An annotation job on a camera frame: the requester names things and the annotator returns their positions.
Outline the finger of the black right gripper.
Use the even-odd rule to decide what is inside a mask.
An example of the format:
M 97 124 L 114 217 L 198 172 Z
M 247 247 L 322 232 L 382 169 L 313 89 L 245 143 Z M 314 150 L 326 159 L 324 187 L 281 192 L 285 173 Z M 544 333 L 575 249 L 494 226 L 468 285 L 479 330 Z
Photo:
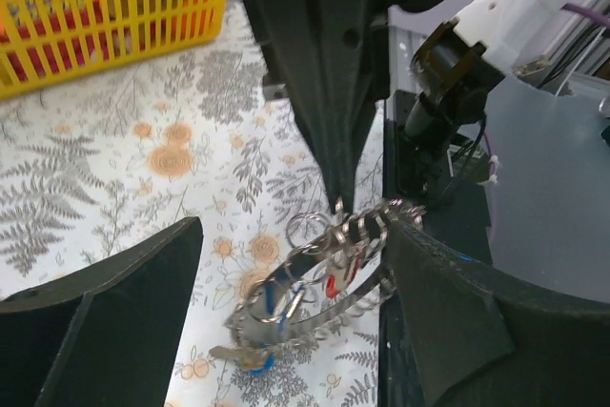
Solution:
M 354 207 L 356 167 L 372 123 L 363 102 L 368 0 L 242 0 L 269 75 L 285 86 L 329 205 Z

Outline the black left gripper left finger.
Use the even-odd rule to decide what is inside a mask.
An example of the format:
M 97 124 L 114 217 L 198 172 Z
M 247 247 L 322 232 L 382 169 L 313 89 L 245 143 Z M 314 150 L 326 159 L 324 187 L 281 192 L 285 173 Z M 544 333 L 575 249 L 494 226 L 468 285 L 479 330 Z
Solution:
M 161 406 L 203 243 L 186 217 L 1 302 L 4 406 Z

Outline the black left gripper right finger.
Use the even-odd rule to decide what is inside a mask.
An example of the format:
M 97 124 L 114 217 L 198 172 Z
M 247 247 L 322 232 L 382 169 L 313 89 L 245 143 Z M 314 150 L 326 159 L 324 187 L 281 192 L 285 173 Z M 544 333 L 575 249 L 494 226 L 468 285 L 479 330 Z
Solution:
M 458 253 L 405 222 L 385 259 L 389 406 L 605 406 L 609 307 Z

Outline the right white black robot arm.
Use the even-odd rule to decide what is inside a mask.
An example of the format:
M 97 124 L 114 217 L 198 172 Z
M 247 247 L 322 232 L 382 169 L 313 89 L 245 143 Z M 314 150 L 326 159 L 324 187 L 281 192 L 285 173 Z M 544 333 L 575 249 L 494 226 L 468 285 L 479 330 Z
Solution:
M 444 0 L 242 0 L 269 95 L 284 93 L 320 168 L 329 207 L 354 206 L 356 165 L 373 106 L 390 93 L 388 11 L 421 13 Z M 478 121 L 487 94 L 572 0 L 472 0 L 416 51 L 422 101 L 406 131 L 422 179 L 457 129 Z

